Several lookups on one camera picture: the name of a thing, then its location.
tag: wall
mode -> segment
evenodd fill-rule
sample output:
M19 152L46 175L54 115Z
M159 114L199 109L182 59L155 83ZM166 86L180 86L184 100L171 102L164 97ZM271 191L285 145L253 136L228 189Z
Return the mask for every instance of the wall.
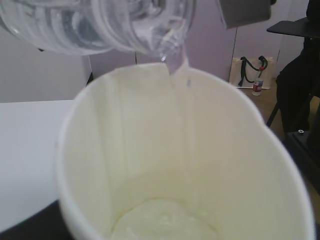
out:
M90 63L94 78L108 73L116 68L126 67L136 64L134 52L120 52L111 50L105 53L91 55Z
M292 0L277 0L271 7L271 18L268 21L258 22L238 27L234 57L273 57L278 58L283 36L267 32L267 28L288 18Z
M292 0L288 20L295 21L306 17L308 2L309 0ZM283 36L276 65L276 75L300 54L303 48L303 42L303 37Z
M0 28L0 103L73 99L90 73L88 57L40 52Z
M186 39L190 65L228 80L236 30L226 30L215 0L197 1L193 24ZM158 62L137 53L138 63Z

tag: gray object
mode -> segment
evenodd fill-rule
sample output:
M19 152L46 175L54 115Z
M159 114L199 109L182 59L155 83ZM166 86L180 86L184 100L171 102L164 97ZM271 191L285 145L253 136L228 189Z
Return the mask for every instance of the gray object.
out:
M270 0L216 0L227 29L268 20L271 16Z

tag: white table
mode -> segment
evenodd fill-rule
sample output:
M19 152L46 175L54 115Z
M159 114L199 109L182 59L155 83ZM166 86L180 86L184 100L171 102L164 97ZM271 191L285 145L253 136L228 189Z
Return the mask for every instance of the white table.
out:
M57 199L55 142L72 103L0 103L0 232Z

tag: cup rim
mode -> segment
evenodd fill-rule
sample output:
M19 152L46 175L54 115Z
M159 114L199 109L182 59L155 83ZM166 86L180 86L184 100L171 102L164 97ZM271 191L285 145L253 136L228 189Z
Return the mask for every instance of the cup rim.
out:
M157 65L163 65L163 63L146 63L139 64L127 67L117 68L116 71L125 70L128 71L130 68L146 68L146 67L155 67ZM289 153L284 149L280 140L271 132L271 130L265 125L264 119L262 115L259 113L255 104L241 91L237 90L233 85L228 82L222 80L221 78L207 73L205 71L190 68L193 73L197 73L200 75L205 75L209 78L215 78L219 84L223 85L225 88L228 88L230 92L238 95L241 98L248 108L251 111L251 114L255 121L258 122L259 126L262 128L263 132L268 136L268 138L273 142L274 147L281 155L281 159L284 161L285 166L289 169L289 175L292 178L292 185L296 188L298 192L300 206L303 208L303 218L304 218L304 229L305 229L305 239L306 240L315 240L315 220L312 210L311 201L309 199L309 195L307 189L305 187L302 176L299 173L297 166L294 164ZM72 119L75 111L82 101L86 98L88 92L91 88L94 88L95 84L99 84L99 81L103 81L106 75L112 74L115 71L111 71L104 75L104 77L99 77L92 83L90 83L85 89L83 89L74 99L74 103L66 115L62 127L60 129L57 141L57 149L56 149L56 160L55 160L55 177L56 177L56 185L58 190L58 198L60 207L62 207L62 215L64 219L72 218L72 225L75 225L77 230L81 232L82 236L85 236L85 239L88 240L106 240L100 233L98 233L94 227L87 221L83 213L77 206L77 203L74 197L71 195L71 191L69 189L68 181L66 178L66 172L64 168L63 154L64 154L64 146L66 145L66 132L69 126L72 124Z

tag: liquid at cup bottom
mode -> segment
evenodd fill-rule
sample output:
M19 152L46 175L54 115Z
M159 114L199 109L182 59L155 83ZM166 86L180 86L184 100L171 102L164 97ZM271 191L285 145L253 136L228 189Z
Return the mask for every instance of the liquid at cup bottom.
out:
M213 228L168 199L149 200L127 212L110 240L218 240Z

